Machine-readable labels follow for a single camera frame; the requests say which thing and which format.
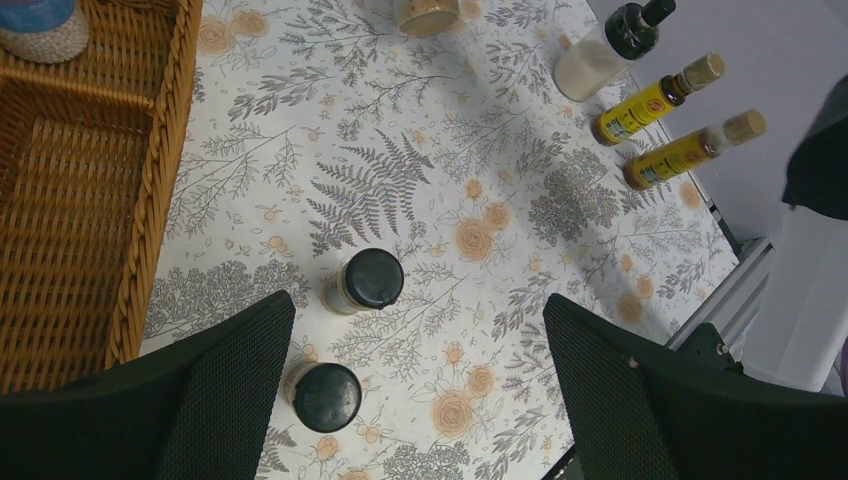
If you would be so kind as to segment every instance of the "floral tablecloth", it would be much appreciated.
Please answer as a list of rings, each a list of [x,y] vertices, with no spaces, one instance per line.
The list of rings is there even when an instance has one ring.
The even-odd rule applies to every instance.
[[[433,38],[394,34],[389,0],[209,0],[194,106],[143,351],[286,289],[286,371],[336,361],[365,399],[320,435],[278,398],[258,478],[541,478],[572,443],[541,318],[560,292],[664,342],[735,265],[689,179],[646,193],[551,81],[582,0],[462,1]],[[407,273],[382,312],[331,315],[356,251]]]

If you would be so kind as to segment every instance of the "black jar lid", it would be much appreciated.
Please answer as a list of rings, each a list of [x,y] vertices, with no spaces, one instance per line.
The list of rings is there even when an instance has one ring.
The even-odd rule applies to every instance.
[[[607,41],[622,58],[637,60],[657,44],[657,25],[676,7],[675,0],[651,0],[644,7],[636,3],[623,5],[604,23]]]
[[[295,385],[294,411],[310,430],[333,433],[346,427],[359,412],[362,387],[347,367],[324,363],[307,372]]]
[[[391,253],[369,248],[350,259],[345,272],[345,287],[356,303],[382,310],[400,297],[403,268]]]

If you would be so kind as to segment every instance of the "yellow bottle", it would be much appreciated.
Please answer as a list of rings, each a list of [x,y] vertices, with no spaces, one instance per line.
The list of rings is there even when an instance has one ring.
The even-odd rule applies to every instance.
[[[623,168],[624,181],[635,190],[647,190],[759,137],[766,130],[763,115],[758,110],[748,110],[629,160]]]
[[[657,83],[602,113],[590,126],[592,135],[598,143],[607,147],[627,140],[683,105],[692,92],[721,78],[724,70],[721,56],[708,53],[677,75],[666,75]]]

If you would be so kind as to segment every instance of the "tan jar lid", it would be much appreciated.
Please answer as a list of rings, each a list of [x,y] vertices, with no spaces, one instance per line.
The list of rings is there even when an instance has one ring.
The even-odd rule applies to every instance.
[[[763,114],[757,109],[740,113],[724,122],[724,134],[733,145],[741,145],[768,131]]]
[[[693,90],[701,90],[721,78],[725,69],[721,55],[708,53],[684,68],[683,75]]]
[[[409,0],[398,12],[400,33],[411,37],[435,35],[459,20],[457,0]]]

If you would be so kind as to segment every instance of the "small glass bottle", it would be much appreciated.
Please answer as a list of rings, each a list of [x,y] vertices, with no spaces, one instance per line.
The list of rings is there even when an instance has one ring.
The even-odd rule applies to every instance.
[[[628,3],[566,50],[554,67],[554,83],[575,102],[583,102],[650,52],[660,24],[676,8],[674,0]]]
[[[332,433],[356,417],[362,404],[362,386],[343,365],[307,362],[295,365],[286,375],[283,397],[304,426],[318,433]]]
[[[324,285],[323,301],[336,315],[355,315],[394,305],[403,291],[403,267],[379,248],[362,250]]]
[[[728,149],[766,133],[766,119],[748,110],[724,123],[702,128],[624,164],[624,181],[634,190],[647,190],[706,163]]]
[[[708,53],[677,75],[660,81],[600,114],[590,126],[601,145],[611,147],[630,138],[683,105],[686,97],[704,89],[724,75],[725,65],[717,53]]]

